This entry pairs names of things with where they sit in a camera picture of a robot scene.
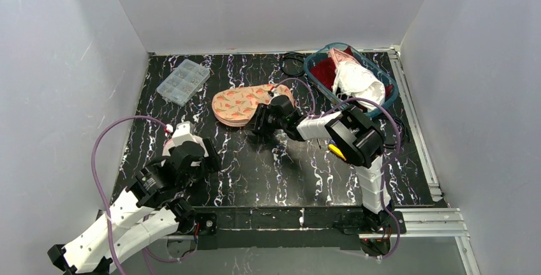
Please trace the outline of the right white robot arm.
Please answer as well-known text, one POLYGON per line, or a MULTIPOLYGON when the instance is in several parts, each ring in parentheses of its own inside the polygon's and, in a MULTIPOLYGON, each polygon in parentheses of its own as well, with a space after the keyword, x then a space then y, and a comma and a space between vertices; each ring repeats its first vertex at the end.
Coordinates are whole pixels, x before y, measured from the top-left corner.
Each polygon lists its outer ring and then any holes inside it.
POLYGON ((362 192, 364 219, 382 226, 390 217, 392 203, 383 173, 384 134, 355 105, 322 114, 302 115, 288 97, 280 95, 268 105, 259 104, 246 129, 256 135, 270 135, 282 130, 288 138, 299 142, 330 139, 355 168, 362 192))

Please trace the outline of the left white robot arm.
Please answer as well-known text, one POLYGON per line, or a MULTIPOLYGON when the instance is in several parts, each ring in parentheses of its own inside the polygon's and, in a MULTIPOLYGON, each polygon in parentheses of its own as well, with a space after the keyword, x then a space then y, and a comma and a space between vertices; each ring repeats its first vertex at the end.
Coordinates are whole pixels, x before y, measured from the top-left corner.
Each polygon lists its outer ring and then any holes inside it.
POLYGON ((215 231, 184 197, 190 186, 221 170, 212 140, 180 123, 161 156, 149 160, 108 209, 78 237, 53 245, 47 255, 63 274, 109 274, 154 241, 180 233, 198 242, 215 231))

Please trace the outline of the floral mesh laundry bag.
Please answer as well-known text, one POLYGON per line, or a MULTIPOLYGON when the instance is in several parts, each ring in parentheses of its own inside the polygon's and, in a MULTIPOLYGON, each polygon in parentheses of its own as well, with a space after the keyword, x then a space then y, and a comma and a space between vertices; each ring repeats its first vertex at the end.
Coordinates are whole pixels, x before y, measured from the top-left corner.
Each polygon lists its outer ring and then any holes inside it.
POLYGON ((219 122, 229 127, 245 128, 258 104, 269 104, 277 95, 288 96, 294 104, 292 92, 287 86, 265 84, 221 91, 214 95, 211 107, 219 122))

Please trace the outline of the white bra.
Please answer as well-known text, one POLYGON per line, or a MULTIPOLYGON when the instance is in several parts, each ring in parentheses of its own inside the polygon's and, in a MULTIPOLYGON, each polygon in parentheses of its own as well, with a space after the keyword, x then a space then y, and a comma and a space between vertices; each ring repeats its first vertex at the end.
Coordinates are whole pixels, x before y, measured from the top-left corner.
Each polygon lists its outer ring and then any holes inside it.
POLYGON ((384 84, 371 71, 353 61, 338 63, 332 92, 338 90, 350 98, 364 98, 379 105, 385 101, 384 84))

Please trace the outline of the white round mesh laundry bag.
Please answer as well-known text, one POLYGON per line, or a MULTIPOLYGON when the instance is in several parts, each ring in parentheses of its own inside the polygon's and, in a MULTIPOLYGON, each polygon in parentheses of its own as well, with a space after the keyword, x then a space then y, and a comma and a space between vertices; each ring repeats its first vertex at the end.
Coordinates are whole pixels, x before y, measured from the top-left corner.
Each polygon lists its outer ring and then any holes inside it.
POLYGON ((164 147, 163 147, 163 150, 164 150, 164 151, 168 151, 170 148, 172 148, 172 147, 174 147, 174 146, 175 146, 174 141, 173 141, 173 139, 171 138, 171 139, 169 139, 169 140, 166 141, 166 143, 165 143, 165 145, 164 145, 164 147))

